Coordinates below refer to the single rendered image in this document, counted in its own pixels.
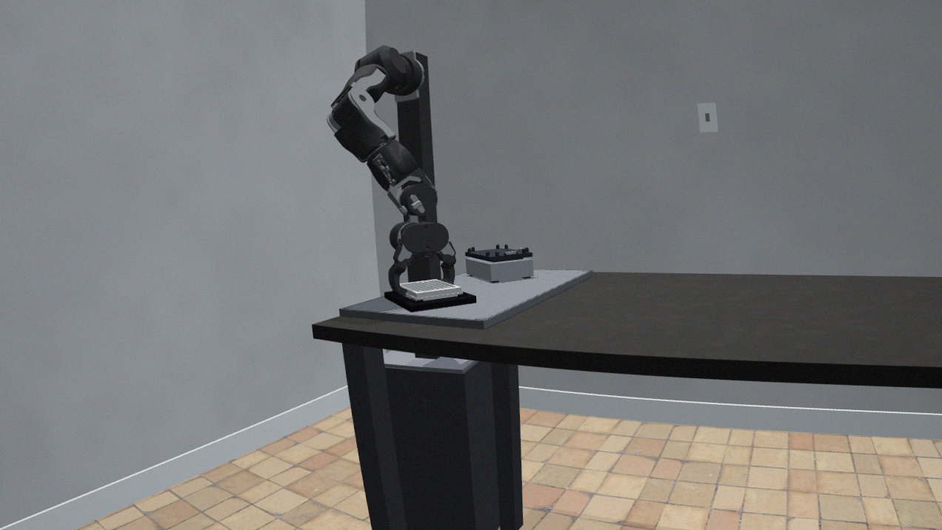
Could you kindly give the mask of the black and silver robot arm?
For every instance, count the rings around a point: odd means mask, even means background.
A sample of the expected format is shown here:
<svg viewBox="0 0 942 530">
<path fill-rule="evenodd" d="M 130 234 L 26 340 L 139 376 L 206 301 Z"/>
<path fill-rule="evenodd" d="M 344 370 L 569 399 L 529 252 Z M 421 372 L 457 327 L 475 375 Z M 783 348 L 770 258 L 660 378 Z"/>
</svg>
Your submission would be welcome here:
<svg viewBox="0 0 942 530">
<path fill-rule="evenodd" d="M 399 53 L 382 45 L 357 60 L 354 74 L 330 105 L 332 110 L 327 115 L 327 124 L 340 145 L 361 163 L 367 162 L 376 181 L 404 217 L 429 215 L 436 208 L 437 191 L 409 150 L 394 140 L 397 135 L 378 117 L 374 106 L 384 91 L 395 95 L 396 103 L 416 100 L 423 83 L 424 68 L 416 60 L 415 52 Z M 397 200 L 398 188 L 408 181 L 424 183 L 406 187 Z"/>
</svg>

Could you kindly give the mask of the black rectangular frame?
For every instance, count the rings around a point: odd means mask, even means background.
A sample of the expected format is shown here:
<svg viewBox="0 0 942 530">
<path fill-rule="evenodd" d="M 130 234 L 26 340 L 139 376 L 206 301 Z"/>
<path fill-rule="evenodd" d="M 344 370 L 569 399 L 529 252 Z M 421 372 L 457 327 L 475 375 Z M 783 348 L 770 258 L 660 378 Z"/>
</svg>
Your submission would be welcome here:
<svg viewBox="0 0 942 530">
<path fill-rule="evenodd" d="M 469 293 L 464 293 L 458 295 L 458 297 L 450 298 L 440 298 L 440 299 L 430 299 L 429 301 L 424 301 L 424 299 L 409 299 L 408 297 L 403 297 L 393 291 L 385 292 L 384 297 L 392 301 L 403 309 L 408 309 L 410 312 L 423 311 L 423 309 L 437 309 L 444 307 L 453 307 L 458 305 L 464 305 L 469 303 L 477 303 L 477 297 Z"/>
</svg>

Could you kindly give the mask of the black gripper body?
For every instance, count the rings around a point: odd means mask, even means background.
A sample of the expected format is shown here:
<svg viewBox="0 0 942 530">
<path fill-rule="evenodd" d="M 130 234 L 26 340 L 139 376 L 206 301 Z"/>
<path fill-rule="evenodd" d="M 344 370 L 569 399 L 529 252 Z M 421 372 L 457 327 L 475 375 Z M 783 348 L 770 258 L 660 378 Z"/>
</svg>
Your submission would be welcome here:
<svg viewBox="0 0 942 530">
<path fill-rule="evenodd" d="M 409 217 L 407 222 L 397 223 L 390 231 L 390 243 L 394 249 L 404 246 L 412 254 L 422 253 L 423 257 L 432 258 L 434 252 L 447 245 L 448 231 L 442 223 L 422 223 L 420 218 Z"/>
</svg>

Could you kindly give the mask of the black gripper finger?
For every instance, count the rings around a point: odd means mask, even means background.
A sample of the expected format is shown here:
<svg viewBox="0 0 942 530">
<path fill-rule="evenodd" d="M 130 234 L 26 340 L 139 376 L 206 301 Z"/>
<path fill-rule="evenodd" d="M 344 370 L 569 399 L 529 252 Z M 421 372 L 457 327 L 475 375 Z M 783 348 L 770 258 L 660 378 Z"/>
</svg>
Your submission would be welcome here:
<svg viewBox="0 0 942 530">
<path fill-rule="evenodd" d="M 389 283 L 392 290 L 395 293 L 403 295 L 406 297 L 407 289 L 401 288 L 399 283 L 399 278 L 401 278 L 401 273 L 405 272 L 407 266 L 411 266 L 411 260 L 413 255 L 412 252 L 408 252 L 406 247 L 397 246 L 395 254 L 392 256 L 392 259 L 395 261 L 394 264 L 389 269 Z"/>
<path fill-rule="evenodd" d="M 444 283 L 455 285 L 454 284 L 454 280 L 455 280 L 454 264 L 456 263 L 456 258 L 455 258 L 456 252 L 451 242 L 448 241 L 447 245 L 442 250 L 439 250 L 439 252 L 434 252 L 434 253 L 437 254 L 439 260 L 443 262 L 441 266 L 444 273 L 444 277 L 442 278 L 442 281 Z"/>
</svg>

